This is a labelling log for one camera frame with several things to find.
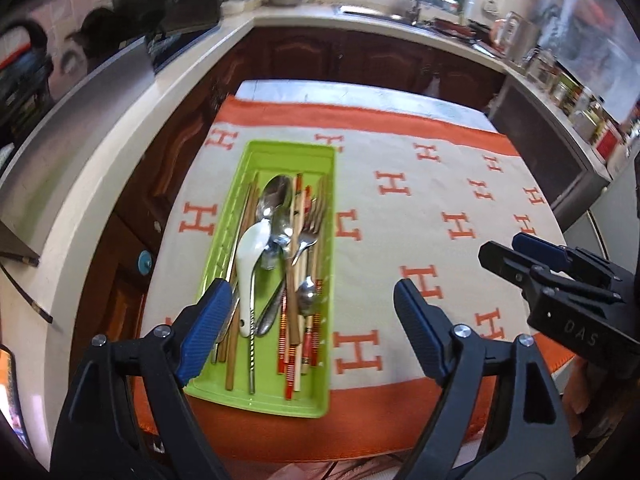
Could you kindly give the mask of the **twisted steel chopstick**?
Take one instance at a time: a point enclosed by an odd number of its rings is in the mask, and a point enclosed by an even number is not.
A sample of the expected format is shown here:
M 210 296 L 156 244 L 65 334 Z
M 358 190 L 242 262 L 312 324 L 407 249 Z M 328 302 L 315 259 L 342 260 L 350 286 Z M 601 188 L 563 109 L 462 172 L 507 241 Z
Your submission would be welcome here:
M 250 301 L 248 302 L 250 307 L 250 336 L 248 336 L 248 393 L 250 396 L 255 394 L 255 339 L 256 339 L 256 325 L 255 325 L 255 266 L 250 274 Z

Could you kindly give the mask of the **white ceramic soup spoon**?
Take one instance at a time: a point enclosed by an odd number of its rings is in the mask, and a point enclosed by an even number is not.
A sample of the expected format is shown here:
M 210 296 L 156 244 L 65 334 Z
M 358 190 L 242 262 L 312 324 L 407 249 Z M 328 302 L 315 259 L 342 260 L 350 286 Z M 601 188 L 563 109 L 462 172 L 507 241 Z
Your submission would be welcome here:
M 269 242 L 270 234 L 271 221 L 262 219 L 246 230 L 236 250 L 235 270 L 240 298 L 240 335 L 244 338 L 248 338 L 252 333 L 255 307 L 255 266 Z

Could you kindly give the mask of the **bamboo chopstick red end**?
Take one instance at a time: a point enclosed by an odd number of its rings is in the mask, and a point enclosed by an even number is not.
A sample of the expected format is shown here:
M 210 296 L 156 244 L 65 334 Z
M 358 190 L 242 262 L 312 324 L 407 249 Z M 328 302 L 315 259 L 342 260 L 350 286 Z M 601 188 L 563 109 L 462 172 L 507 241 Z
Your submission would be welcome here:
M 297 301 L 297 285 L 296 285 L 296 255 L 299 248 L 299 235 L 302 232 L 304 223 L 304 193 L 303 193 L 303 175 L 296 174 L 295 179 L 295 196 L 294 196 L 294 216 L 292 221 L 293 226 L 293 259 L 292 259 L 292 281 L 291 281 L 291 299 L 293 300 L 293 307 L 291 308 L 291 344 L 298 346 L 300 344 L 299 336 L 299 308 Z
M 326 177 L 321 177 L 317 183 L 316 195 L 309 202 L 309 210 L 311 208 L 311 202 L 316 198 L 326 198 Z M 306 276 L 310 275 L 317 285 L 319 291 L 319 285 L 317 284 L 318 278 L 318 252 L 317 243 L 311 248 L 306 250 Z M 305 333 L 303 342 L 303 354 L 302 354 L 302 374 L 306 375 L 311 368 L 312 361 L 312 342 L 314 341 L 314 315 L 305 316 Z

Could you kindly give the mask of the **small steel spoon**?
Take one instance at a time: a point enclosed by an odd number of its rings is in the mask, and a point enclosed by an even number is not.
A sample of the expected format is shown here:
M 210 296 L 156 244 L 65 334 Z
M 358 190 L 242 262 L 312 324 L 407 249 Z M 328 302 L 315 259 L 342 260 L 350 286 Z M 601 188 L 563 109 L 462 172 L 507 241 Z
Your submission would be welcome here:
M 296 290 L 297 304 L 302 315 L 314 315 L 318 312 L 319 292 L 310 275 L 306 276 Z

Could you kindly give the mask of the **dark brown wooden chopstick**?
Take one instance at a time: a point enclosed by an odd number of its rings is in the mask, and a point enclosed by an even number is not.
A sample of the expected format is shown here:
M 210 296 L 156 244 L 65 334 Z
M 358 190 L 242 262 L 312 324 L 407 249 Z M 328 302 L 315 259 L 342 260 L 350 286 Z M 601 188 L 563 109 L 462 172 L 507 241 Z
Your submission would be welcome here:
M 244 204 L 244 208 L 242 211 L 242 218 L 239 225 L 239 234 L 236 237 L 234 252 L 232 256 L 232 278 L 233 278 L 233 304 L 231 309 L 231 318 L 227 332 L 227 342 L 226 342 L 226 379 L 224 380 L 224 388 L 227 391 L 232 391 L 234 387 L 234 373 L 235 373 L 235 361 L 236 361 L 236 345 L 238 344 L 238 333 L 239 333 L 239 324 L 240 324 L 240 315 L 238 312 L 239 307 L 239 293 L 238 293 L 238 277 L 236 276 L 235 271 L 235 256 L 238 251 L 238 247 L 240 244 L 240 239 L 244 232 L 250 227 L 253 223 L 255 207 L 257 204 L 257 179 L 254 179 L 250 182 L 250 186 L 247 190 L 247 196 Z

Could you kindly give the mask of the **large steel spoon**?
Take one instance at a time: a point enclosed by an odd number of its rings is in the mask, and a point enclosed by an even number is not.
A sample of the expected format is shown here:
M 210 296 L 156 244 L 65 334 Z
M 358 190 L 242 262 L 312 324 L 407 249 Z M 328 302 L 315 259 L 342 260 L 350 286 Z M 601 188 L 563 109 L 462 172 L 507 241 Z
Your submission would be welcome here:
M 262 240 L 284 232 L 285 214 L 292 200 L 292 179 L 285 174 L 273 177 L 265 186 L 256 207 L 256 223 Z

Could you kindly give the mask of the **silver fork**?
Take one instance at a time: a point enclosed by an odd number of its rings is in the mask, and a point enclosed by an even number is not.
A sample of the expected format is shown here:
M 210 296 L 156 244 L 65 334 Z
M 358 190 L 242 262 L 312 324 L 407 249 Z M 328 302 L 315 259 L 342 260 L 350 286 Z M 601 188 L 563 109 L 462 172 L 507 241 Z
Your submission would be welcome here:
M 298 236 L 298 246 L 292 258 L 292 265 L 295 266 L 304 251 L 317 243 L 323 218 L 326 214 L 326 199 L 316 198 L 311 202 L 311 208 Z

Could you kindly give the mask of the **white red patterned chopstick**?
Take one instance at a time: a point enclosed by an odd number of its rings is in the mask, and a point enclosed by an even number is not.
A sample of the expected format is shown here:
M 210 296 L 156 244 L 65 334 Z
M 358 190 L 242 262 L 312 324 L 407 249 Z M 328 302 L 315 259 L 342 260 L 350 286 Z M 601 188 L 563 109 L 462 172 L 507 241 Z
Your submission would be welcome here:
M 292 400 L 295 380 L 295 353 L 299 345 L 298 313 L 294 278 L 288 277 L 286 283 L 288 297 L 288 362 L 286 363 L 285 399 Z

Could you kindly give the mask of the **orange beige H blanket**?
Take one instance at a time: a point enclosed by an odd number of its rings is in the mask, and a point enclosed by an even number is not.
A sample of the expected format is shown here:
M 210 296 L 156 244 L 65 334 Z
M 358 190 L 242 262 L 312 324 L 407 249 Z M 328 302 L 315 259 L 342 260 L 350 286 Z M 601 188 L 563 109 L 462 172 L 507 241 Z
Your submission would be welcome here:
M 213 276 L 214 243 L 227 233 L 232 180 L 259 142 L 300 144 L 329 159 L 333 206 L 319 245 L 331 267 L 330 313 L 319 362 L 288 396 L 278 336 L 256 344 L 256 372 L 236 363 L 232 390 L 220 364 L 188 387 L 213 449 L 225 458 L 291 463 L 344 460 L 414 445 L 439 391 L 420 369 L 393 309 L 408 278 L 456 323 L 480 336 L 526 331 L 518 290 L 480 267 L 488 240 L 518 233 L 561 243 L 561 230 L 511 142 L 478 110 L 429 98 L 226 99 L 171 211 L 143 325 L 170 321 Z

